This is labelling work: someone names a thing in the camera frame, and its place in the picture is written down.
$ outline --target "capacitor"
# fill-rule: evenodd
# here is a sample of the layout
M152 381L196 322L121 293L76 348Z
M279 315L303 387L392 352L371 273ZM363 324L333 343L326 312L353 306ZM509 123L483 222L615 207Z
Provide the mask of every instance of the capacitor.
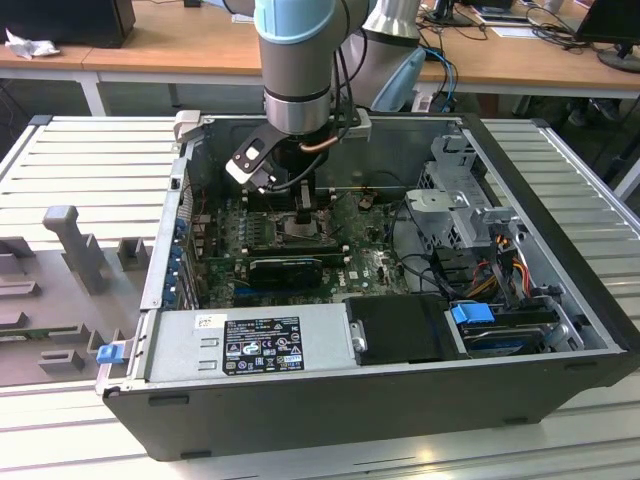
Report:
M382 229L384 231L384 237L383 237L382 241L384 243L389 243L389 240L391 239L391 227L389 226L388 223L385 223L382 226Z

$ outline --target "black monitor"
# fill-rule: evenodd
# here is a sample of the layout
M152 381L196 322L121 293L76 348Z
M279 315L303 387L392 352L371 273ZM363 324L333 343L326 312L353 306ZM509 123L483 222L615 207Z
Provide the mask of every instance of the black monitor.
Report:
M576 40L613 43L615 50L598 53L602 63L618 70L640 73L640 0L595 0L576 32Z

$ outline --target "slotted aluminum surface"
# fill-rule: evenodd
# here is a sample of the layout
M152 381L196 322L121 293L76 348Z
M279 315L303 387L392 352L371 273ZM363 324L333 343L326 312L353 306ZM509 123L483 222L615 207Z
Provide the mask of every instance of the slotted aluminum surface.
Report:
M54 117L20 140L22 149L0 166L0 238L59 249L42 219L52 205L75 205L80 231L101 247L122 237L153 245L179 156L172 118Z
M548 128L529 121L485 125L629 318L640 326L638 219ZM487 182L509 201L491 174Z

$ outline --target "black plastic cover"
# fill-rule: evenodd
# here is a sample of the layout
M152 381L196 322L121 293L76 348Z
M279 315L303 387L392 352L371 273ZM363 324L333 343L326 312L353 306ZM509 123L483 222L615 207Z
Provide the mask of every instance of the black plastic cover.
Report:
M358 365L422 363L459 358L444 316L447 303L432 295L348 298L350 323L364 327L367 351Z

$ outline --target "blue latch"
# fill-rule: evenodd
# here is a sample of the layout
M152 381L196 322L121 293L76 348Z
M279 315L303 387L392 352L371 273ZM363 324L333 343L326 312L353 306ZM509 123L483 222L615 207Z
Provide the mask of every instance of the blue latch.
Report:
M460 303L451 309L457 325L461 323L493 323L496 321L486 303Z
M124 345L102 345L96 355L98 365L105 363L124 363Z

